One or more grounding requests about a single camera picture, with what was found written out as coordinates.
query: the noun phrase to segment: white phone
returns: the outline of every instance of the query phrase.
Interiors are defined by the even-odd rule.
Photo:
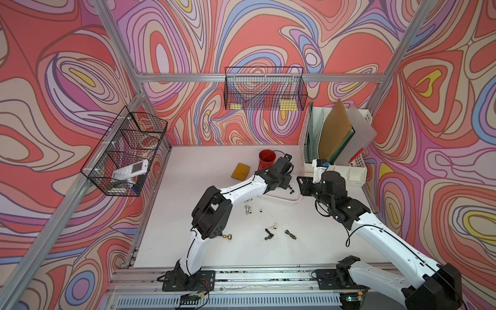
[[[145,174],[148,171],[148,159],[114,170],[113,179],[128,180],[135,176]]]

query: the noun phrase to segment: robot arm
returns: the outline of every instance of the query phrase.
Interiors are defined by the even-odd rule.
[[[187,287],[190,277],[200,270],[211,239],[222,235],[233,206],[277,187],[287,189],[293,171],[291,158],[291,155],[285,154],[273,166],[256,171],[248,180],[234,186],[207,188],[191,213],[193,221],[187,252],[178,260],[174,270],[165,275],[166,281],[173,279],[176,286]]]
[[[315,165],[325,164],[318,161]],[[356,232],[369,242],[403,275],[349,256],[337,264],[336,276],[340,285],[370,287],[405,305],[408,310],[455,310],[461,306],[461,275],[455,267],[441,266],[423,255],[387,228],[361,202],[349,198],[345,181],[338,172],[317,171],[321,174],[317,178],[298,177],[302,195],[313,196],[325,205],[331,217],[352,231],[351,234]]]

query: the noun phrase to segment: red cup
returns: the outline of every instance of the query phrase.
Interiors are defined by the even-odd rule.
[[[258,169],[262,170],[274,165],[276,162],[276,153],[272,150],[263,150],[258,154],[258,158],[260,159]]]

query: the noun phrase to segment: wire mesh basket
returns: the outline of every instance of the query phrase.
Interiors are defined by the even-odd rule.
[[[84,163],[81,172],[107,196],[138,197],[166,130],[165,120],[144,112],[128,111],[102,156],[93,167],[86,168],[95,148]],[[148,168],[144,174],[126,180],[113,178],[115,170],[145,159],[148,160]]]
[[[308,93],[303,68],[234,66],[225,68],[226,110],[302,111]]]

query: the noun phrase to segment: small yellow wallet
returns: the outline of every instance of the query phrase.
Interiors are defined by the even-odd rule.
[[[246,180],[248,173],[249,173],[249,168],[250,167],[248,165],[238,163],[238,165],[236,166],[236,169],[234,169],[234,172],[231,175],[231,178],[236,179],[236,180],[241,180],[241,181]]]

